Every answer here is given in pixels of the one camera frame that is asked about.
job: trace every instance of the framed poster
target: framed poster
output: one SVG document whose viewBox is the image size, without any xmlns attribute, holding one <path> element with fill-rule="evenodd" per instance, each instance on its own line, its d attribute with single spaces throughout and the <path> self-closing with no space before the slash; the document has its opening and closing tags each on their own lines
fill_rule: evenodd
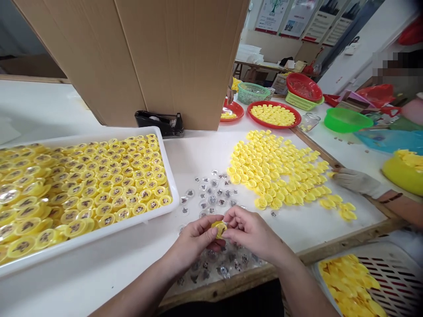
<svg viewBox="0 0 423 317">
<path fill-rule="evenodd" d="M 256 22 L 256 31 L 278 34 L 289 0 L 264 0 Z"/>
<path fill-rule="evenodd" d="M 318 0 L 294 0 L 279 35 L 299 39 L 316 9 L 317 2 Z"/>
<path fill-rule="evenodd" d="M 324 0 L 302 39 L 319 43 L 347 1 L 349 0 Z"/>
<path fill-rule="evenodd" d="M 342 13 L 342 16 L 338 21 L 336 21 L 333 28 L 330 29 L 330 32 L 326 36 L 323 44 L 328 46 L 334 46 L 340 37 L 347 30 L 351 22 L 356 18 L 358 12 L 364 6 L 367 0 L 351 0 Z"/>
</svg>

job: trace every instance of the clear glass jar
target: clear glass jar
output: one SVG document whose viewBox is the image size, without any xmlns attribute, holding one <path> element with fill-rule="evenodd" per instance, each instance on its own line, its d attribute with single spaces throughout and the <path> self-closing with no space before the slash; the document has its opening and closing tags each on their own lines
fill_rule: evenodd
<svg viewBox="0 0 423 317">
<path fill-rule="evenodd" d="M 307 112 L 301 117 L 301 123 L 299 127 L 304 132 L 309 132 L 319 123 L 320 120 L 321 119 L 319 116 L 312 114 L 311 112 Z"/>
</svg>

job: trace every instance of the table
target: table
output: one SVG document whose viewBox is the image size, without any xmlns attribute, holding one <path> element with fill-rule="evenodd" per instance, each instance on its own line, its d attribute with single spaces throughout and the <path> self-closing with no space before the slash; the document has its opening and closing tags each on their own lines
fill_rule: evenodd
<svg viewBox="0 0 423 317">
<path fill-rule="evenodd" d="M 275 70 L 277 72 L 276 75 L 275 75 L 275 78 L 276 78 L 276 76 L 279 73 L 286 73 L 286 72 L 288 72 L 288 70 L 285 70 L 282 66 L 280 66 L 277 63 L 263 62 L 261 64 L 253 64 L 253 63 L 248 63 L 248 62 L 243 62 L 243 61 L 235 60 L 235 64 L 241 65 L 240 77 L 241 77 L 241 72 L 242 72 L 242 65 L 246 65 L 246 66 L 249 66 L 250 67 L 250 69 L 245 74 L 244 81 L 245 82 L 251 82 L 251 83 L 255 83 L 256 82 L 256 75 L 257 75 L 257 70 L 258 69 Z M 235 73 L 237 72 L 237 68 L 238 68 L 238 66 L 235 68 L 234 77 L 235 77 Z"/>
<path fill-rule="evenodd" d="M 0 94 L 0 113 L 12 118 L 14 126 L 22 133 L 16 142 L 119 129 L 101 126 L 92 113 L 84 108 L 82 100 L 70 85 L 0 81 Z M 318 106 L 312 112 L 323 117 L 327 108 L 327 105 Z M 221 124 L 217 132 L 187 131 L 182 139 L 165 140 L 179 190 L 182 192 L 192 186 L 194 176 L 206 175 L 212 168 L 225 169 L 234 142 L 245 137 L 251 129 L 262 127 L 246 114 L 237 123 Z M 291 131 L 275 133 L 291 138 L 298 144 L 310 142 Z M 338 161 L 380 181 L 389 182 L 379 172 L 386 155 L 375 151 L 365 153 L 365 146 L 353 135 L 340 135 L 343 141 L 339 141 L 339 137 L 334 139 L 336 134 L 319 124 L 308 136 L 327 151 L 324 155 L 333 156 L 328 156 L 328 160 Z M 245 199 L 244 205 L 250 208 L 254 197 L 248 198 L 248 192 L 241 195 Z M 405 225 L 389 211 L 383 210 L 384 213 L 381 213 L 363 197 L 352 195 L 346 190 L 342 192 L 344 198 L 363 206 L 363 210 L 357 212 L 357 223 L 352 226 L 330 215 L 310 213 L 310 210 L 285 213 L 281 217 L 278 215 L 277 222 L 271 225 L 305 264 Z M 2 315 L 25 316 L 33 315 L 33 312 L 42 312 L 43 315 L 60 312 L 61 316 L 88 315 L 160 258 L 176 240 L 178 226 L 197 219 L 198 215 L 191 213 L 183 217 L 176 210 L 149 221 L 148 225 L 132 227 L 1 279 L 0 289 L 7 290 L 0 297 Z M 266 221 L 272 219 L 269 211 L 263 213 L 263 217 Z M 229 280 L 167 297 L 161 309 L 191 300 L 217 301 L 274 277 L 272 266 L 264 265 Z"/>
</svg>

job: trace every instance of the person's left hand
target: person's left hand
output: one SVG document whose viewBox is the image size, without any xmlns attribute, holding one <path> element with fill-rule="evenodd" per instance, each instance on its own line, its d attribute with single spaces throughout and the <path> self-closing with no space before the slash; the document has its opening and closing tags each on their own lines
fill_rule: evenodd
<svg viewBox="0 0 423 317">
<path fill-rule="evenodd" d="M 217 228 L 211 228 L 213 223 L 222 219 L 223 215 L 212 215 L 186 225 L 165 254 L 165 258 L 176 269 L 176 274 L 188 270 L 206 248 L 219 252 L 225 246 L 225 240 L 216 239 Z"/>
<path fill-rule="evenodd" d="M 228 97 L 227 104 L 232 103 L 232 101 L 234 100 L 234 91 L 232 89 L 229 89 L 229 87 L 228 87 L 228 91 L 226 92 L 226 97 Z"/>
</svg>

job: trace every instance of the yellow plastic bowl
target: yellow plastic bowl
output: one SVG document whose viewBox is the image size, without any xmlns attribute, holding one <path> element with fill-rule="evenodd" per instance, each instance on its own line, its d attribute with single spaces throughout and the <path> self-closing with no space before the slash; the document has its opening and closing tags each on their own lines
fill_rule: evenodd
<svg viewBox="0 0 423 317">
<path fill-rule="evenodd" d="M 423 173 L 405 164 L 397 154 L 383 164 L 382 172 L 395 185 L 412 194 L 423 196 Z"/>
</svg>

